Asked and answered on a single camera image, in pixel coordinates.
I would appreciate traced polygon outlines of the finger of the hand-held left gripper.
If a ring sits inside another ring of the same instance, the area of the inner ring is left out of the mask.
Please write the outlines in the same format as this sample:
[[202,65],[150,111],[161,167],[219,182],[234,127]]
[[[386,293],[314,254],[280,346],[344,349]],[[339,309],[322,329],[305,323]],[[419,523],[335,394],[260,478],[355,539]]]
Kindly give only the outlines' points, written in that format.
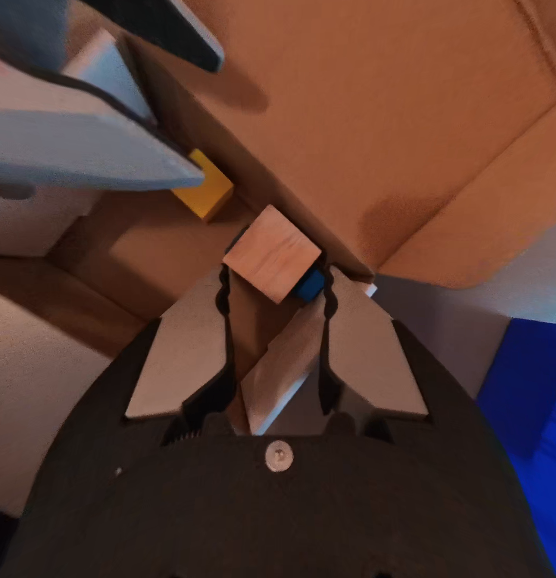
[[225,61],[222,45],[183,1],[84,1],[114,24],[210,73]]
[[152,191],[196,187],[204,177],[106,91],[0,58],[0,185]]

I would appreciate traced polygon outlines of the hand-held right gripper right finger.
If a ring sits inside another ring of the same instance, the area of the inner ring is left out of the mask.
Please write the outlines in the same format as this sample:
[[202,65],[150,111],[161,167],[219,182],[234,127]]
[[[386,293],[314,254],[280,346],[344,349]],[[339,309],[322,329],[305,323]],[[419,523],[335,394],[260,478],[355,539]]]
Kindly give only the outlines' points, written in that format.
[[325,271],[318,397],[324,415],[426,418],[392,317],[337,266]]

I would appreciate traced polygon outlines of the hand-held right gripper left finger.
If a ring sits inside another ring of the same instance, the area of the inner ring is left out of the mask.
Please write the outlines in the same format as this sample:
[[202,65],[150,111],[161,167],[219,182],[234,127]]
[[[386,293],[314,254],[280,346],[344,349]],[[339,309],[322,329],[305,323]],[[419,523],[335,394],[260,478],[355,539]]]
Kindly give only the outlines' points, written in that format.
[[200,278],[160,317],[126,418],[223,412],[237,385],[226,265]]

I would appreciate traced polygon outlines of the plain wooden cube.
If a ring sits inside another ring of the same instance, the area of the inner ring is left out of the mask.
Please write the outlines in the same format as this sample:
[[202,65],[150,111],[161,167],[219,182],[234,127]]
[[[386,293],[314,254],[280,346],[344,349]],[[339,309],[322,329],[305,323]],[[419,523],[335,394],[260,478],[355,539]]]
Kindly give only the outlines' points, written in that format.
[[278,305],[321,253],[283,213],[268,205],[224,255],[223,264]]

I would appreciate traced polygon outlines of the blue plastic bin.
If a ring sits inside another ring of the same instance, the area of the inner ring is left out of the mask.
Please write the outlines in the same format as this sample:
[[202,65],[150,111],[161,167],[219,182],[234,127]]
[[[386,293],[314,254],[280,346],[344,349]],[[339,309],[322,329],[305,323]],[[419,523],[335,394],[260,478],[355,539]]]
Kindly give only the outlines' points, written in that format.
[[556,574],[556,324],[512,319],[477,396]]

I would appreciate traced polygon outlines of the white cardboard mailer box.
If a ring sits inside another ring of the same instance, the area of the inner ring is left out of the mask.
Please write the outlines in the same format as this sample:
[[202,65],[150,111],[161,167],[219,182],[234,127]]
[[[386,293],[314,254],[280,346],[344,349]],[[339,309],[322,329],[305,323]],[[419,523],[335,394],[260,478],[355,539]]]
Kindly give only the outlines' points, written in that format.
[[0,185],[0,512],[13,518],[92,382],[268,205],[347,276],[450,290],[556,225],[556,1],[183,2],[224,49],[218,73],[83,2],[69,2],[81,50],[67,62],[61,31],[23,58],[0,29],[1,59],[106,91],[234,184],[210,222],[173,188]]

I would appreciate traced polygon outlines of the yellow cube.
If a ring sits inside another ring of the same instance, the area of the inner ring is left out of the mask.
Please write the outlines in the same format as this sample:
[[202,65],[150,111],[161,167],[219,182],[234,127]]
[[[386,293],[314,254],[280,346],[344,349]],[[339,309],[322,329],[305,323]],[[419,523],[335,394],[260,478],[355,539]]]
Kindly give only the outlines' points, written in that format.
[[202,221],[210,222],[231,199],[234,184],[201,150],[195,148],[189,158],[202,169],[203,182],[196,187],[174,188],[171,192]]

